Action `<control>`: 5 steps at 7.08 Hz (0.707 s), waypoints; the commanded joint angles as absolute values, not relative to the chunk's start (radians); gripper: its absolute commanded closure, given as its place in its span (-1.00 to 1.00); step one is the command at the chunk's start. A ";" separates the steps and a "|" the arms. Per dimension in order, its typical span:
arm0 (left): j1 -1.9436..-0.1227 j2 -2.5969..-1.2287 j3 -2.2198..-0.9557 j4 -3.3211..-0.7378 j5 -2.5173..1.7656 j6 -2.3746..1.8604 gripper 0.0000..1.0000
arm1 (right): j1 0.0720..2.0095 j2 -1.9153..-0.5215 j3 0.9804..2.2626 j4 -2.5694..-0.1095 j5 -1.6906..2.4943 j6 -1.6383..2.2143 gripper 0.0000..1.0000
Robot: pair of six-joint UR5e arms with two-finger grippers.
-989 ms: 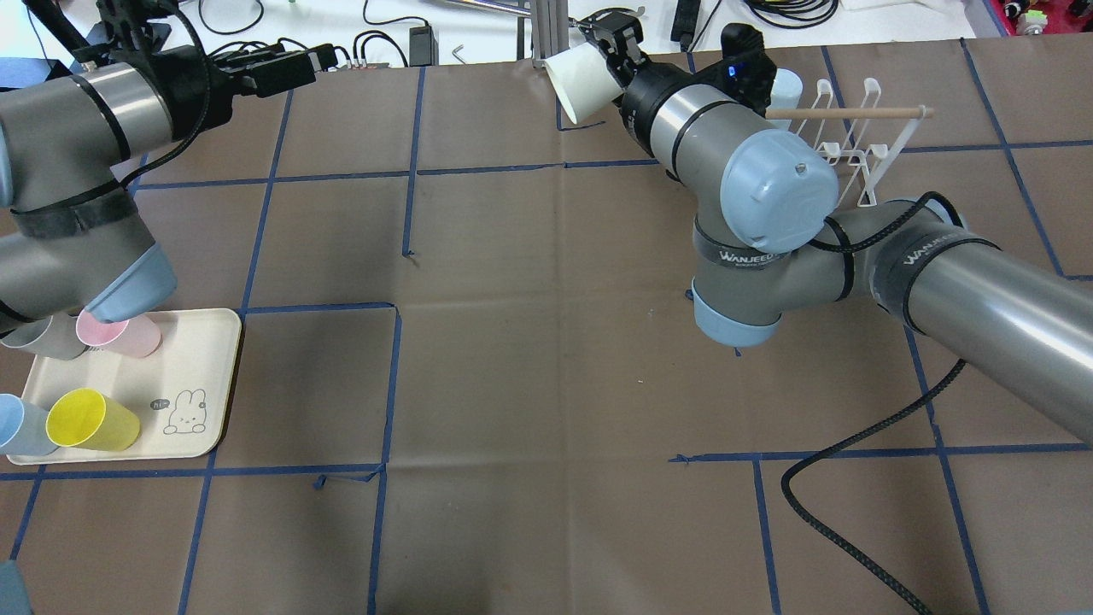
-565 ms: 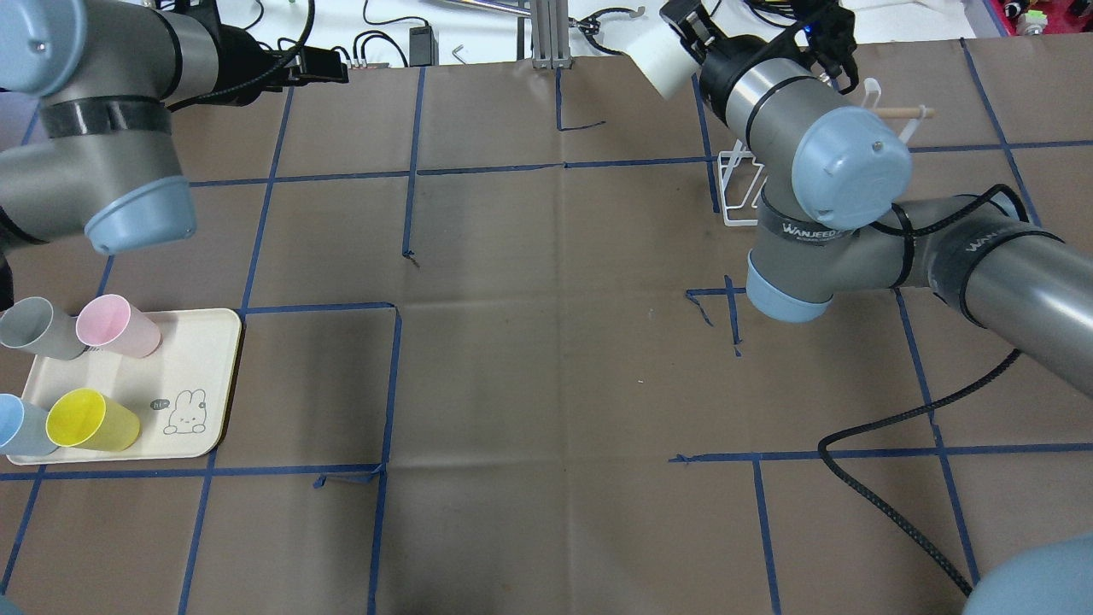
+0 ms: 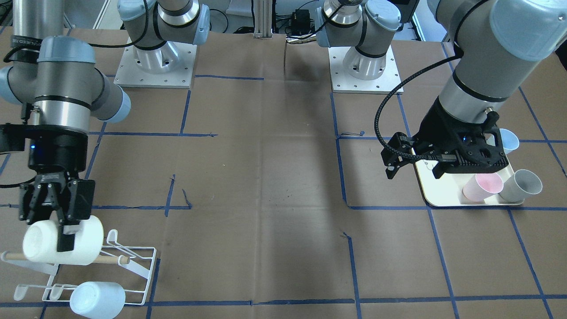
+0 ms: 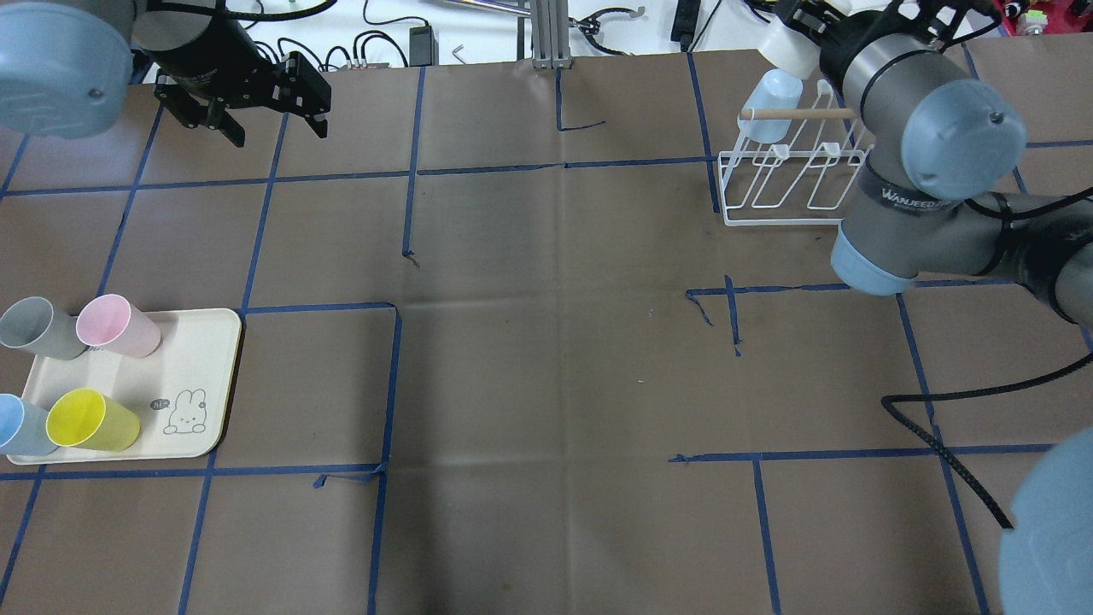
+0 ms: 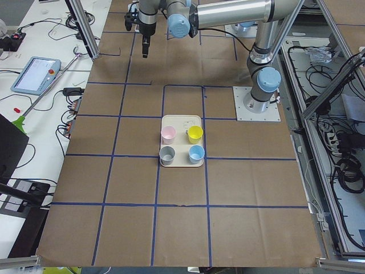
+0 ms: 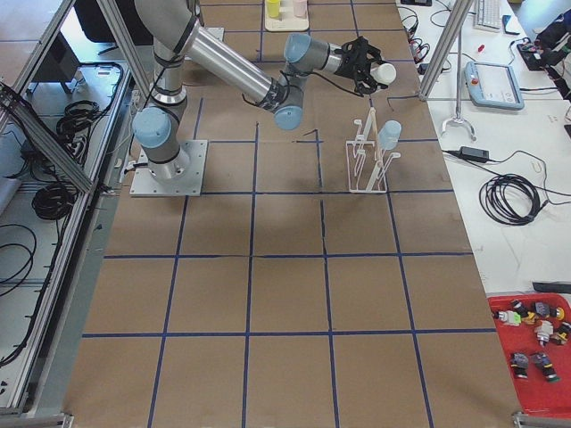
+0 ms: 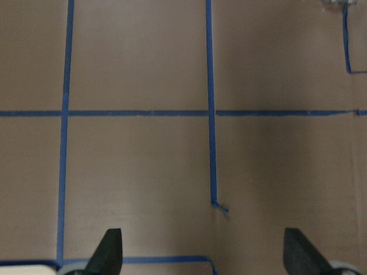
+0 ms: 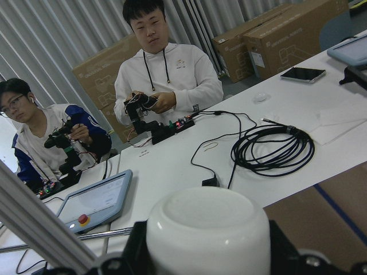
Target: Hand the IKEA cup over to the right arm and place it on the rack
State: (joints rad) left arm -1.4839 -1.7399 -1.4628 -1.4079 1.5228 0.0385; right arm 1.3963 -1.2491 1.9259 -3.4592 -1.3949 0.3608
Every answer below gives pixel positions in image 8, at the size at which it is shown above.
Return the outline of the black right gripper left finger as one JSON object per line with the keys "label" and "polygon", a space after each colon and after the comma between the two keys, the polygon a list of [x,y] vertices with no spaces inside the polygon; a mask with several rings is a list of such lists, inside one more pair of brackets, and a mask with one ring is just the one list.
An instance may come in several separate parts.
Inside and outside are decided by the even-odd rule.
{"label": "black right gripper left finger", "polygon": [[147,222],[136,222],[125,248],[100,265],[100,274],[154,274],[146,243]]}

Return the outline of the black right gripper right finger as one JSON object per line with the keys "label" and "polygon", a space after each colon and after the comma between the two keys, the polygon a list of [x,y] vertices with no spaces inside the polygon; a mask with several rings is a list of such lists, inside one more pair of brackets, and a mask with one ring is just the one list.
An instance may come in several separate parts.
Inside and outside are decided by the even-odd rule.
{"label": "black right gripper right finger", "polygon": [[271,274],[341,274],[321,257],[301,255],[274,220],[270,220]]}

